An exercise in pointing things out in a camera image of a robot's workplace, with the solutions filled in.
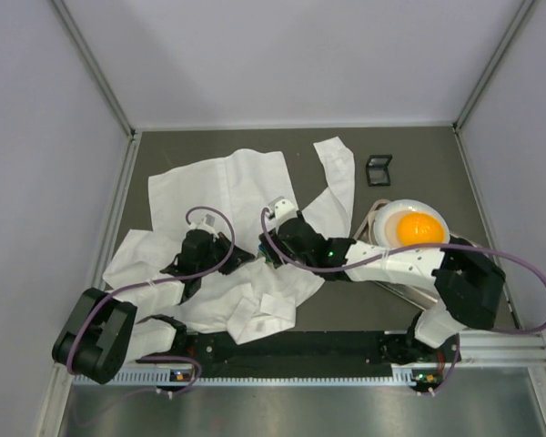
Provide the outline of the colourful pompom brooch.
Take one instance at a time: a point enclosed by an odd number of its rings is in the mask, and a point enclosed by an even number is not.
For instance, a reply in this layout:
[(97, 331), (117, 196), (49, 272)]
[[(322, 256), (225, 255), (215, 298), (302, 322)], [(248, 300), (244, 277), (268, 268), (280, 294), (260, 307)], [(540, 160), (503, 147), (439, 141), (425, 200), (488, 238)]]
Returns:
[(258, 245), (258, 257), (264, 259), (270, 266), (275, 264), (275, 261), (270, 257), (267, 248), (263, 244)]

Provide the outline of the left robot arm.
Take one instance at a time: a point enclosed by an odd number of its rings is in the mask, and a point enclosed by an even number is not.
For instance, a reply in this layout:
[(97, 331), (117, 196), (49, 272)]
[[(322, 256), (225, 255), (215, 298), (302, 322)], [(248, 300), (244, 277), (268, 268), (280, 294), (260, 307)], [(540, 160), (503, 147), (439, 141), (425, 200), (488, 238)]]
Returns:
[(106, 384), (125, 362), (171, 350), (187, 329), (159, 311), (190, 300), (203, 277), (214, 272), (228, 276), (256, 259), (234, 242), (233, 236), (213, 229), (191, 229), (180, 252), (159, 271), (163, 279), (111, 292), (84, 291), (56, 339), (52, 358), (71, 374)]

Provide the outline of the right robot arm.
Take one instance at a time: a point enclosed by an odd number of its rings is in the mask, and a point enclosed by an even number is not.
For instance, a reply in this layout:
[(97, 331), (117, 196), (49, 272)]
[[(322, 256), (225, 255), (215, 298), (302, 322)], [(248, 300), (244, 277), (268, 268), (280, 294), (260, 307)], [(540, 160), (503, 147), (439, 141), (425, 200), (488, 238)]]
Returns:
[(418, 249), (387, 249), (351, 238), (324, 238), (301, 213), (272, 218), (261, 243), (276, 267), (289, 264), (327, 281), (384, 282), (432, 292), (436, 302), (411, 323), (409, 348), (440, 347), (466, 330), (492, 330), (497, 318), (505, 274), (470, 245)]

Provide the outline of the white shirt garment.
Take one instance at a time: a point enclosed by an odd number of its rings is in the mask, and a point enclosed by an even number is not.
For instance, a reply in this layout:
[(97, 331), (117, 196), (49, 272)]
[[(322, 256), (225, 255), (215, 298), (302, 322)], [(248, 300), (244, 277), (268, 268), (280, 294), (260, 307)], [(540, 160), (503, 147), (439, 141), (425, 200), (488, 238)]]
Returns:
[[(302, 213), (324, 237), (347, 237), (355, 192), (353, 153), (337, 138), (318, 142), (312, 167), (325, 172), (327, 187)], [(222, 212), (232, 223), (236, 244), (258, 248), (261, 210), (272, 200), (296, 199), (284, 155), (241, 149), (155, 175), (147, 182), (152, 229), (131, 229), (106, 267), (104, 281), (113, 289), (161, 278), (161, 270), (181, 249), (186, 213), (196, 206)], [(201, 333), (227, 331), (237, 344), (289, 330), (300, 304), (325, 281), (314, 273), (284, 265), (273, 269), (263, 259), (230, 275), (212, 273), (188, 301), (165, 313)]]

